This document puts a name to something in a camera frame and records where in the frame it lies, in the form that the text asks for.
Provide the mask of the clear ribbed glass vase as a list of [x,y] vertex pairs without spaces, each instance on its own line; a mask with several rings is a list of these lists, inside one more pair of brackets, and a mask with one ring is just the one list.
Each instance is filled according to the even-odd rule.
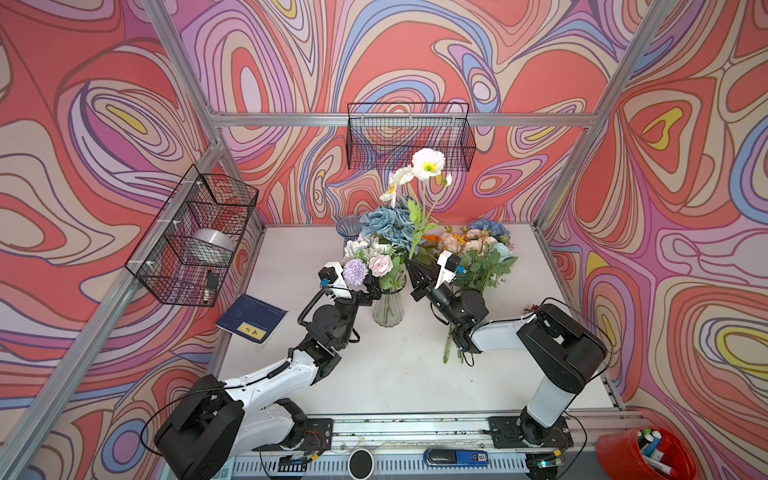
[[404,318],[401,292],[404,282],[382,289],[381,298],[373,305],[373,320],[381,327],[391,328],[400,324]]

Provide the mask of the white poppy stem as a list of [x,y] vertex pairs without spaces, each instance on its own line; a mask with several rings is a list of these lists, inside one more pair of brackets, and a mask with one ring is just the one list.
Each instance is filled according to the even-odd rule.
[[[389,175],[387,188],[379,197],[384,207],[395,207],[398,203],[402,203],[410,210],[410,218],[415,223],[416,230],[411,249],[407,251],[409,259],[416,256],[426,232],[436,227],[432,213],[437,201],[428,204],[429,187],[437,182],[441,190],[445,191],[453,184],[452,174],[446,170],[446,164],[446,157],[441,151],[422,148],[412,155],[409,166],[401,167]],[[398,190],[405,191],[412,181],[417,182],[421,190],[420,197],[413,199],[405,194],[399,195]]]

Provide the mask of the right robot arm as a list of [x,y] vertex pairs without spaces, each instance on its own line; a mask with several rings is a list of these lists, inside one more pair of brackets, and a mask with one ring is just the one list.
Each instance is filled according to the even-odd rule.
[[490,319],[479,291],[453,291],[451,283],[465,269],[451,252],[443,252],[432,264],[408,260],[406,269],[412,298],[429,300],[451,328],[451,339],[460,352],[477,355],[514,349],[531,355],[544,378],[516,425],[523,442],[542,445],[606,359],[605,344],[558,306],[547,303],[518,318]]

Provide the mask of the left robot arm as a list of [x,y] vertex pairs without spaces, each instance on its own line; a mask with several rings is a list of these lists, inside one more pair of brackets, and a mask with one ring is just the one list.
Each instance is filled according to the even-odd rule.
[[360,290],[322,280],[298,317],[306,335],[287,357],[226,381],[200,378],[167,404],[170,414],[154,435],[155,452],[179,479],[210,479],[233,456],[263,446],[299,447],[308,434],[307,417],[290,394],[335,369],[341,350],[360,340],[354,329],[359,308],[381,296],[372,275]]

